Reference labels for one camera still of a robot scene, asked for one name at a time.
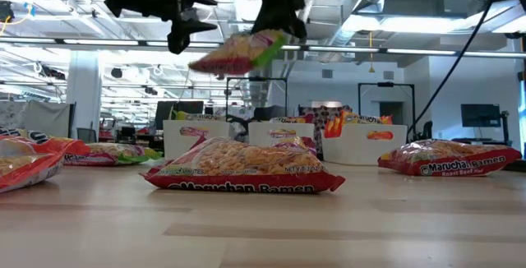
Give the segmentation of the black gantry frame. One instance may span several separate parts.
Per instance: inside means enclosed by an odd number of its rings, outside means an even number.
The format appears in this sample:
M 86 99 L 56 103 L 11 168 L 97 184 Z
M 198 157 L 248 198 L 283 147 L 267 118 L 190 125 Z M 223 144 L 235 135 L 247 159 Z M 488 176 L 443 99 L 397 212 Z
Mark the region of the black gantry frame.
M 376 87 L 380 88 L 393 88 L 395 86 L 398 86 L 399 88 L 402 87 L 408 87 L 411 90 L 411 94 L 409 95 L 411 99 L 411 105 L 412 105 L 412 123 L 411 126 L 408 129 L 408 133 L 411 131 L 414 131 L 416 125 L 417 125 L 417 115 L 416 115 L 416 100 L 415 100 L 415 86 L 414 84 L 407 84 L 407 83 L 394 83 L 392 81 L 383 81 L 383 82 L 377 82 L 377 83 L 358 83 L 358 113 L 362 112 L 362 93 L 361 88 L 363 85 L 375 85 Z

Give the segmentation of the white plastic bin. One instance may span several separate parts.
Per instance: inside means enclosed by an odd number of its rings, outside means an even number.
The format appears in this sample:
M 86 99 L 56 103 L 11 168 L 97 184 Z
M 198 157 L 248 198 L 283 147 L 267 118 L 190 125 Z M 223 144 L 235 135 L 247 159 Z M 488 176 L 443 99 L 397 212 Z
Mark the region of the white plastic bin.
M 251 122 L 248 124 L 249 143 L 254 146 L 272 146 L 285 138 L 295 136 L 314 139 L 315 126 L 311 123 Z
M 164 155 L 176 159 L 204 137 L 233 138 L 233 126 L 221 121 L 164 120 Z
M 406 143 L 407 127 L 346 124 L 338 137 L 322 137 L 324 160 L 336 164 L 377 165 L 377 160 Z

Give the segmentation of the grey partition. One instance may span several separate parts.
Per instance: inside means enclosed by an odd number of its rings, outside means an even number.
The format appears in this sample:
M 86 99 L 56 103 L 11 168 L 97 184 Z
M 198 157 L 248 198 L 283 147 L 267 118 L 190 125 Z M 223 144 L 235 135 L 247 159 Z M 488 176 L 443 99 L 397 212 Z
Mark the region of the grey partition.
M 76 105 L 31 100 L 0 102 L 0 135 L 71 137 Z

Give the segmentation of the black monitor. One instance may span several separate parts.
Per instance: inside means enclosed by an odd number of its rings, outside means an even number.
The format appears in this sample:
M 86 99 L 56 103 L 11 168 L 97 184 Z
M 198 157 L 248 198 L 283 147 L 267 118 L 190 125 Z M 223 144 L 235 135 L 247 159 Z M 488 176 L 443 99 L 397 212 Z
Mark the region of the black monitor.
M 498 104 L 462 104 L 463 127 L 500 127 L 501 111 Z

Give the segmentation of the green Maruchan shrimp ramen pack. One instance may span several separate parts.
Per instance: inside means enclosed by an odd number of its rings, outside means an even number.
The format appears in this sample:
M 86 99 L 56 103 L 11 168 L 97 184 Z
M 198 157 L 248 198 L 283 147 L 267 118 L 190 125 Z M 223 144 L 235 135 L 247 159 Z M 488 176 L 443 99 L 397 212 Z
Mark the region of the green Maruchan shrimp ramen pack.
M 196 72 L 242 75 L 270 62 L 287 40 L 288 34 L 282 30 L 233 35 L 188 67 Z
M 225 116 L 218 116 L 213 114 L 202 114 L 202 113 L 186 113 L 183 111 L 176 112 L 176 119 L 183 121 L 221 121 L 225 122 Z
M 71 166 L 118 166 L 140 164 L 151 159 L 160 159 L 163 154 L 150 147 L 118 144 L 90 143 L 90 149 L 84 154 L 68 153 L 64 156 L 64 164 Z

